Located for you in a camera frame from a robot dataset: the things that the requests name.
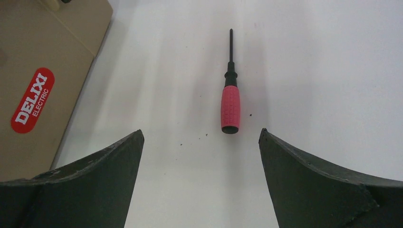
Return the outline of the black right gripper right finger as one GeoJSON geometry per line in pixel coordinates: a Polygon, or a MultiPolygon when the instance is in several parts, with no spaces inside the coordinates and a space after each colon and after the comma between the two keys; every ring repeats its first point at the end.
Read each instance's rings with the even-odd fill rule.
{"type": "Polygon", "coordinates": [[[262,129],[259,149],[281,228],[400,228],[403,183],[336,165],[262,129]]]}

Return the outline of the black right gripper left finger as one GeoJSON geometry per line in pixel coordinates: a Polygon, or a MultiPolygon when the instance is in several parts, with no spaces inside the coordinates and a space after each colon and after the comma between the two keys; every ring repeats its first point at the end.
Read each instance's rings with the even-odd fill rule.
{"type": "Polygon", "coordinates": [[[122,228],[138,174],[144,135],[112,145],[32,179],[0,184],[3,228],[122,228]]]}

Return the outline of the red handled black screwdriver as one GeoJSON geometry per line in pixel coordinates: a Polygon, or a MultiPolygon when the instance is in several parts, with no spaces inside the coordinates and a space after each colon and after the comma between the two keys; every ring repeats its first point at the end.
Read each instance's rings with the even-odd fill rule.
{"type": "Polygon", "coordinates": [[[225,85],[221,97],[221,130],[235,134],[240,127],[240,92],[237,86],[238,74],[233,61],[233,29],[230,29],[229,62],[224,75],[225,85]]]}

